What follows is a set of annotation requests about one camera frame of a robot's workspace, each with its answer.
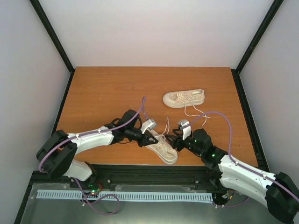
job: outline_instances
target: orange wooden tabletop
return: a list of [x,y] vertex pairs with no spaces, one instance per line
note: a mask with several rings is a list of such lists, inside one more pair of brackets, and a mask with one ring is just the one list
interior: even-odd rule
[[[93,130],[121,118],[125,111],[137,111],[143,96],[145,110],[162,133],[170,119],[171,129],[177,128],[182,119],[193,120],[184,114],[184,109],[166,106],[163,95],[172,91],[203,89],[205,102],[200,110],[219,111],[225,114],[233,128],[232,153],[241,161],[256,166],[257,161],[251,144],[244,115],[237,95],[230,68],[220,67],[77,67],[70,90],[58,123],[57,130],[79,133]],[[188,114],[197,114],[187,107]],[[209,115],[203,126],[217,147],[228,148],[228,125],[217,114]],[[192,130],[201,128],[204,118],[192,125]],[[76,157],[79,161],[97,164],[149,164],[164,163],[146,147],[136,142],[126,145],[114,144],[93,148]],[[201,159],[183,149],[178,153],[175,165],[203,165]]]

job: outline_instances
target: white backdrop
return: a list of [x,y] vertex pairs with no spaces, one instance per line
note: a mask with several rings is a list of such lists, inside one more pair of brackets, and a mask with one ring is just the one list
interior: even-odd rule
[[[284,1],[241,73],[272,172],[299,186],[299,1]],[[299,215],[295,223],[299,224]]]
[[76,66],[235,68],[273,0],[40,0]]
[[0,21],[0,224],[11,224],[70,74],[28,0],[0,1]]

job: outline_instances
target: shoelace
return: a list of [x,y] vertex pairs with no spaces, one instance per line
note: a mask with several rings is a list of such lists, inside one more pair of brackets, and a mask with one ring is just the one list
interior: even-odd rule
[[176,93],[178,99],[182,99],[184,97],[184,93]]
[[[204,112],[202,112],[201,110],[197,109],[197,108],[194,106],[194,104],[191,102],[191,100],[187,97],[187,94],[185,93],[185,109],[184,109],[184,111],[185,111],[185,115],[186,115],[186,116],[188,116],[188,117],[199,116],[199,114],[188,115],[188,114],[186,113],[186,101],[187,101],[187,100],[188,100],[189,103],[193,106],[193,108],[194,108],[195,110],[197,110],[197,111],[199,111],[199,112],[201,112],[201,113],[204,113]],[[203,117],[205,118],[205,122],[202,124],[202,126],[205,125],[207,118],[210,118],[210,117],[208,117],[208,116],[206,116],[206,115],[204,115]]]

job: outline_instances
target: black cable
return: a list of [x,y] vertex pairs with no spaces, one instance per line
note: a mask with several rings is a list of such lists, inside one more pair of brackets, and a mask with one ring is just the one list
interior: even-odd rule
[[128,141],[128,142],[118,142],[118,144],[128,144],[130,143],[131,141]]
[[141,127],[142,127],[142,121],[141,121],[141,118],[140,117],[138,117],[138,120],[139,120],[139,123],[140,123],[140,126],[139,126],[139,130],[141,129]]

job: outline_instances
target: canvas shoe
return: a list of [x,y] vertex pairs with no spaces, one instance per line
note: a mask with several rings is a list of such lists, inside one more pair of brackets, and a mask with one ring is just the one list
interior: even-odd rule
[[202,89],[169,92],[163,96],[163,102],[172,108],[182,108],[186,106],[200,105],[205,101],[205,93]]
[[178,160],[178,153],[173,149],[169,143],[166,141],[166,138],[162,134],[158,134],[154,130],[150,130],[151,134],[159,141],[157,144],[152,144],[146,146],[151,151],[156,153],[160,159],[166,164],[173,164]]

